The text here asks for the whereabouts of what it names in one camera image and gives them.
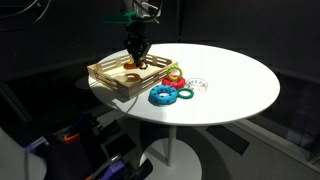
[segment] table top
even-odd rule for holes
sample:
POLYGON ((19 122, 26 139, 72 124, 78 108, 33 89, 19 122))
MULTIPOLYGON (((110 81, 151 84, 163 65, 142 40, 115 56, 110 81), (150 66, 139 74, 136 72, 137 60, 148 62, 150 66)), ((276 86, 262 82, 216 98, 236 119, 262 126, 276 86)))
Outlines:
MULTIPOLYGON (((102 61, 125 54, 123 50, 102 61)), ((104 104, 129 116, 184 126, 223 124, 251 117, 268 108, 280 92, 279 81, 270 69, 237 52, 196 44, 157 44, 149 54, 177 60, 183 77, 204 79, 207 90, 195 92, 189 100, 178 98, 167 106, 151 104, 150 90, 122 102, 117 92, 89 77, 92 92, 104 104)))

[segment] table leg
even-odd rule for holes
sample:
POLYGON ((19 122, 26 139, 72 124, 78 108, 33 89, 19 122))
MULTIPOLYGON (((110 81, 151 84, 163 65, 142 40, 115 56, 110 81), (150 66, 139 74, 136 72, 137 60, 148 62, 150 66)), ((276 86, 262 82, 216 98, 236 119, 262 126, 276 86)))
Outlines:
POLYGON ((169 128, 169 139, 168 139, 168 157, 167 165, 171 167, 172 165, 172 154, 173 154, 173 143, 177 137, 177 126, 170 126, 169 128))

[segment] purple object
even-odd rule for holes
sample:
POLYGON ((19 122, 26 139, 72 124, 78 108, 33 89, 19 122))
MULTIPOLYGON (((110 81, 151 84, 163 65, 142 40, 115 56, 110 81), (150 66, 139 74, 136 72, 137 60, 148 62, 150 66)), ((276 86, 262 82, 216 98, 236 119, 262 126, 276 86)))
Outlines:
POLYGON ((124 170, 123 162, 117 161, 108 168, 107 172, 104 173, 104 175, 101 177, 101 180, 112 180, 112 178, 114 178, 114 175, 116 173, 119 173, 120 171, 123 171, 123 170, 124 170))

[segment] white round table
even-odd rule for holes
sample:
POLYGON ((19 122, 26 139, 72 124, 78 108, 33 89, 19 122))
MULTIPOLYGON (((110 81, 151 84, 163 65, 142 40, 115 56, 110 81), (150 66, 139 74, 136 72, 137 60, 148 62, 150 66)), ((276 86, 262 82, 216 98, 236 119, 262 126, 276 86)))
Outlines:
MULTIPOLYGON (((123 50, 102 61, 125 54, 127 51, 123 50)), ((148 54, 177 60, 179 67, 183 70, 183 77, 186 80, 204 79, 208 83, 207 90, 195 92, 192 99, 178 98, 174 104, 160 107, 148 101, 149 90, 123 102, 119 100, 121 96, 117 92, 100 83, 95 83, 94 79, 89 78, 89 84, 92 92, 104 104, 141 120, 170 125, 166 156, 168 166, 158 165, 159 161, 155 162, 157 160, 154 160, 150 152, 146 155, 152 159, 153 164, 161 166, 158 168, 161 169, 160 171, 167 171, 167 173, 160 171, 152 173, 157 176, 161 174, 159 179, 177 179, 177 174, 187 173, 191 169, 190 176, 186 177, 199 179, 196 174, 200 172, 201 179, 200 161, 192 155, 194 151, 188 145, 176 140, 176 126, 215 125, 244 119, 268 108, 280 92, 279 81, 270 69, 237 52, 196 44, 157 44, 151 47, 148 54), (191 151, 185 150, 184 153, 179 153, 186 148, 190 148, 191 151), (192 161, 191 164, 188 165, 185 161, 186 157, 190 162, 192 161), (186 167, 185 170, 190 169, 187 171, 181 169, 181 172, 177 169, 173 170, 181 166, 193 166, 193 168, 186 167)), ((163 140, 156 141, 151 145, 151 149, 147 148, 146 151, 161 149, 162 142, 163 140)))

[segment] table pedestal base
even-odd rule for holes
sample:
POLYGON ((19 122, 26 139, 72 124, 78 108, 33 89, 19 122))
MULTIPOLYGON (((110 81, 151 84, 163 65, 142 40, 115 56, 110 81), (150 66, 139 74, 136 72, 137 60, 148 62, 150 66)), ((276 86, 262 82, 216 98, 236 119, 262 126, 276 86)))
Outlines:
POLYGON ((193 149, 180 140, 174 140, 171 165, 167 165, 168 139, 152 143, 141 157, 140 164, 148 158, 153 165, 146 180, 201 180, 200 160, 193 149))

